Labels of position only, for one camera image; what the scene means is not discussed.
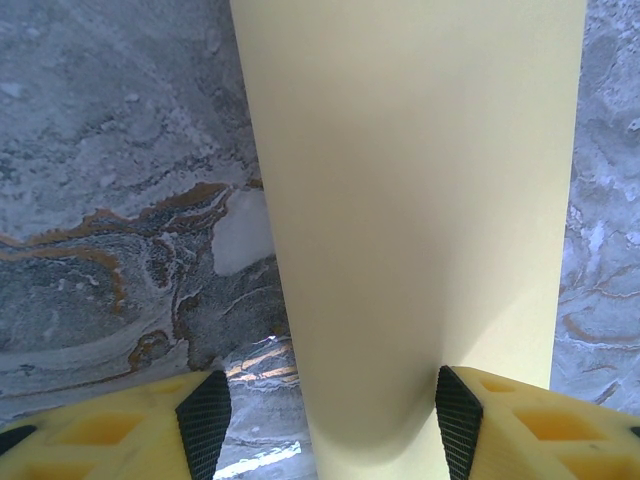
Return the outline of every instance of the black ridged pad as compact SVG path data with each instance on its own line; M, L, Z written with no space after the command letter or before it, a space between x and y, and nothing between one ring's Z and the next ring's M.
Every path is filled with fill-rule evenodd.
M7 453L36 430L37 428L33 425L24 425L0 433L0 456Z
M450 367L442 367L436 412L451 480L467 480L482 423L482 404Z
M182 445L193 480L211 480L231 421L227 377L213 372L176 408Z

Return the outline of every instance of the paper sheet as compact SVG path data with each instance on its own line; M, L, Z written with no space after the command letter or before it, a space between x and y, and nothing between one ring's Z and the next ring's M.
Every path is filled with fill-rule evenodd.
M320 478L448 478L442 363L548 382L584 2L232 8Z

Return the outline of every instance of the gray marble background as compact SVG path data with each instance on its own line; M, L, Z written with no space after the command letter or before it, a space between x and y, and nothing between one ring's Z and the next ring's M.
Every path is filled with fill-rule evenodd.
M228 2L0 1L0 424L218 358L217 478L313 478L287 334Z
M640 415L639 95L593 0L552 388ZM218 478L314 478L287 334L228 3L2 0L0 423L217 357Z
M640 415L640 3L589 2L551 388Z

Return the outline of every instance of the rectangular hole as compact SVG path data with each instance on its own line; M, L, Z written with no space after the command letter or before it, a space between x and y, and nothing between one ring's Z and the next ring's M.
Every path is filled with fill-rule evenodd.
M144 418L144 415L137 413L101 413L80 419L63 431L56 438L56 443L65 445L116 445Z
M151 385L149 388L152 393L175 393L184 387L182 380L170 379L164 382L158 382L155 385Z
M513 412L539 440L602 440L605 436L571 412L535 408Z
M83 480L93 467L88 463L38 463L27 467L16 480Z
M577 480L638 480L640 465L623 455L567 455L560 461Z

